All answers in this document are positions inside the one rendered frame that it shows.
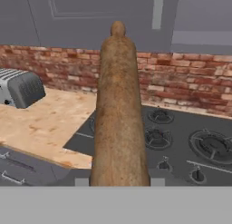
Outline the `grey drawer front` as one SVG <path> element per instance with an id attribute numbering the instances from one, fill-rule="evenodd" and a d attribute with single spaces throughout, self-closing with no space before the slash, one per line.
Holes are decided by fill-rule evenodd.
<path id="1" fill-rule="evenodd" d="M 40 160 L 0 145 L 0 154 L 6 152 L 10 154 L 8 159 L 0 159 L 0 186 L 58 186 L 56 182 L 71 171 L 49 161 Z M 25 179 L 25 184 L 17 185 L 3 179 L 1 173 L 4 170 L 17 180 Z"/>

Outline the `brown wooden rolling pin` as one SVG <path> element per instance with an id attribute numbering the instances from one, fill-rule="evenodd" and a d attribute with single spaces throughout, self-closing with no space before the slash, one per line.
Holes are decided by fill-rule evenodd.
<path id="1" fill-rule="evenodd" d="M 101 46 L 92 186 L 149 186 L 136 47 L 123 22 Z"/>

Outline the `narrow grey wall cabinet door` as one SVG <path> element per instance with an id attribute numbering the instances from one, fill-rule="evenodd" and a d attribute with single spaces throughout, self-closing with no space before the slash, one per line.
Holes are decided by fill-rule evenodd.
<path id="1" fill-rule="evenodd" d="M 40 45 L 28 0 L 0 0 L 0 44 Z"/>

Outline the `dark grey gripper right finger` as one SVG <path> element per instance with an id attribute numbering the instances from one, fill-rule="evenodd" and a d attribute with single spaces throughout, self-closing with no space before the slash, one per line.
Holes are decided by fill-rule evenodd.
<path id="1" fill-rule="evenodd" d="M 181 186 L 182 180 L 176 179 L 166 170 L 149 169 L 152 186 Z"/>

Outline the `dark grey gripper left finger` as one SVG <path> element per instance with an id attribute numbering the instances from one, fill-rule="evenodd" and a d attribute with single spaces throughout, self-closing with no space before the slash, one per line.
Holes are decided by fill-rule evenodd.
<path id="1" fill-rule="evenodd" d="M 63 179 L 58 180 L 58 186 L 88 186 L 91 171 L 87 169 L 71 170 Z"/>

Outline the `black gas hob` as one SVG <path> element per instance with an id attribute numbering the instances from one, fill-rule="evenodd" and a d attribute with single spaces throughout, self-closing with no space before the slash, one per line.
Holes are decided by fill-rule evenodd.
<path id="1" fill-rule="evenodd" d="M 92 113 L 65 149 L 94 156 L 95 117 Z M 142 108 L 141 118 L 148 172 L 158 170 L 166 156 L 181 186 L 232 187 L 232 120 L 152 106 Z M 205 184 L 198 185 L 189 177 L 197 166 L 207 177 Z"/>

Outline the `silver and grey toaster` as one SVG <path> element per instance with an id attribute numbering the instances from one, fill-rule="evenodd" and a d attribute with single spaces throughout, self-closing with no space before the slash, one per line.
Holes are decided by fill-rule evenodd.
<path id="1" fill-rule="evenodd" d="M 44 96 L 44 85 L 37 74 L 0 68 L 0 104 L 26 109 Z"/>

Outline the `black hob knob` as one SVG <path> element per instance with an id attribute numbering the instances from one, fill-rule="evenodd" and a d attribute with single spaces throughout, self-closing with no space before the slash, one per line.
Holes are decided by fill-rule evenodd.
<path id="1" fill-rule="evenodd" d="M 195 167 L 190 173 L 189 177 L 193 182 L 195 182 L 198 185 L 205 184 L 207 182 L 206 175 L 201 171 L 200 167 Z"/>
<path id="2" fill-rule="evenodd" d="M 160 161 L 157 165 L 159 170 L 166 170 L 172 172 L 172 166 L 169 164 L 169 158 L 164 156 L 162 161 Z"/>

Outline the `grey range hood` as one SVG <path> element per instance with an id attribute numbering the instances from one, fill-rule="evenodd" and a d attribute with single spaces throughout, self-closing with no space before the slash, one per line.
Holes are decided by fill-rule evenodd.
<path id="1" fill-rule="evenodd" d="M 232 0 L 179 0 L 171 51 L 232 55 Z"/>

